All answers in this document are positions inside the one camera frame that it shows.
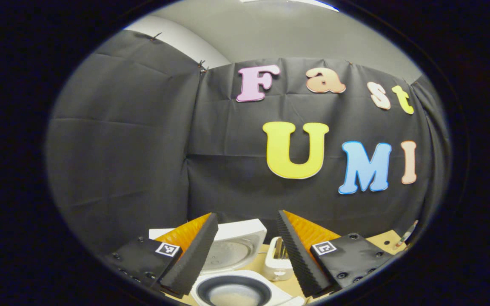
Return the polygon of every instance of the wooden surface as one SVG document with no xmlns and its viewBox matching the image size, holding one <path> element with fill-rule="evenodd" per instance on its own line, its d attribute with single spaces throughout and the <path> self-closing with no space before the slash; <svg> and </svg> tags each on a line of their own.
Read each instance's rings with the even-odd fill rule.
<svg viewBox="0 0 490 306">
<path fill-rule="evenodd" d="M 393 254 L 393 255 L 406 248 L 406 244 L 402 244 L 398 249 L 396 250 L 393 249 L 393 245 L 395 245 L 398 242 L 398 240 L 400 240 L 400 236 L 398 236 L 398 234 L 393 230 L 384 232 L 383 234 L 379 234 L 370 238 L 366 238 L 366 240 L 368 240 L 372 244 L 375 244 L 377 247 L 384 250 L 385 252 L 388 252 L 389 254 Z M 238 270 L 250 270 L 262 274 L 262 268 L 264 267 L 264 261 L 266 260 L 265 252 L 267 252 L 269 247 L 270 246 L 267 244 L 263 244 L 262 246 L 260 246 L 260 250 L 259 250 L 260 253 L 257 254 L 256 258 L 249 265 L 246 265 L 245 267 L 240 268 Z M 311 303 L 316 300 L 320 300 L 325 296 L 328 296 L 328 294 L 326 294 L 319 298 L 311 298 L 311 297 L 306 298 L 302 293 L 302 289 L 298 284 L 298 279 L 294 274 L 292 274 L 292 277 L 290 279 L 287 279 L 285 281 L 284 280 L 272 281 L 272 283 L 293 297 L 301 296 L 302 298 L 304 298 L 305 304 Z M 168 296 L 168 297 L 191 306 L 198 306 L 198 304 L 192 298 L 192 296 L 189 295 L 183 296 L 183 298 L 180 300 L 172 296 Z"/>
</svg>

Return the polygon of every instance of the yellow letter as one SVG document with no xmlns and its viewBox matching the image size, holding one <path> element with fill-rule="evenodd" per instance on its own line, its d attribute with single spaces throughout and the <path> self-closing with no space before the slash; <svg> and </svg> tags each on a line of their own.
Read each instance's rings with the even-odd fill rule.
<svg viewBox="0 0 490 306">
<path fill-rule="evenodd" d="M 417 145 L 413 141 L 405 141 L 400 144 L 404 150 L 404 176 L 402 177 L 402 184 L 411 184 L 417 180 L 415 173 L 415 148 Z"/>
<path fill-rule="evenodd" d="M 305 85 L 314 93 L 327 93 L 331 91 L 338 94 L 345 91 L 345 85 L 342 84 L 338 74 L 332 69 L 313 68 L 309 69 L 305 75 L 310 77 Z"/>
<path fill-rule="evenodd" d="M 322 123 L 304 124 L 309 134 L 309 159 L 303 164 L 290 161 L 290 134 L 296 130 L 290 122 L 267 122 L 262 127 L 268 134 L 266 160 L 270 170 L 286 179 L 307 179 L 319 172 L 325 158 L 325 134 L 328 126 Z"/>
<path fill-rule="evenodd" d="M 413 114 L 413 107 L 408 104 L 408 98 L 410 97 L 408 93 L 402 90 L 402 87 L 400 87 L 400 85 L 393 87 L 393 93 L 396 93 L 398 101 L 400 102 L 400 106 L 402 107 L 404 112 L 410 115 Z"/>
</svg>

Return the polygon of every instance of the letter m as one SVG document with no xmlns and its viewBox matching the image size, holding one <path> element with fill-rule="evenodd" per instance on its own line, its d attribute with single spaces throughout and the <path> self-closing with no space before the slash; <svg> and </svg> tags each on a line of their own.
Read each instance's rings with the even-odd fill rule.
<svg viewBox="0 0 490 306">
<path fill-rule="evenodd" d="M 340 194 L 355 193 L 358 190 L 356 177 L 360 183 L 360 189 L 366 191 L 368 186 L 372 191 L 381 191 L 389 187 L 387 175 L 389 172 L 389 155 L 391 146 L 388 143 L 377 144 L 371 161 L 368 159 L 366 149 L 360 142 L 346 142 L 342 145 L 347 153 L 348 164 L 345 172 L 345 182 L 339 188 Z"/>
</svg>

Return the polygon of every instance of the black curtain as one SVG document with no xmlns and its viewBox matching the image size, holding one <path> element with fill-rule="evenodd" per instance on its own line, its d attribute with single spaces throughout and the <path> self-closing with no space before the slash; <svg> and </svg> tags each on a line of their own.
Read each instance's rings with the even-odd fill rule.
<svg viewBox="0 0 490 306">
<path fill-rule="evenodd" d="M 70 228 L 95 252 L 110 252 L 150 228 L 176 227 L 205 213 L 220 223 L 260 218 L 266 242 L 286 209 L 338 234 L 371 236 L 430 217 L 445 188 L 450 146 L 441 102 L 426 77 L 411 85 L 381 71 L 330 59 L 239 62 L 200 73 L 175 48 L 122 31 L 88 57 L 64 87 L 47 134 L 53 194 Z M 237 102 L 240 68 L 276 64 L 266 97 Z M 312 93 L 305 72 L 338 72 L 344 93 Z M 383 86 L 389 110 L 375 106 L 367 82 Z M 391 88 L 409 95 L 405 113 Z M 266 163 L 267 122 L 295 124 L 290 157 L 307 161 L 307 122 L 329 126 L 322 169 L 305 180 L 280 178 Z M 339 194 L 342 144 L 361 142 L 371 158 L 392 146 L 389 187 Z M 402 184 L 402 141 L 414 141 L 417 180 Z"/>
</svg>

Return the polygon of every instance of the pen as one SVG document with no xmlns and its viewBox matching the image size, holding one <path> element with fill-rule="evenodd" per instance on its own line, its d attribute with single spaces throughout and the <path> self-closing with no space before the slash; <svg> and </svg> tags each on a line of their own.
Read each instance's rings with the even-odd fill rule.
<svg viewBox="0 0 490 306">
<path fill-rule="evenodd" d="M 402 238 L 394 245 L 393 249 L 399 248 L 407 240 L 407 238 L 411 236 L 418 222 L 418 220 L 415 220 L 413 225 L 406 231 L 406 234 L 404 234 Z"/>
</svg>

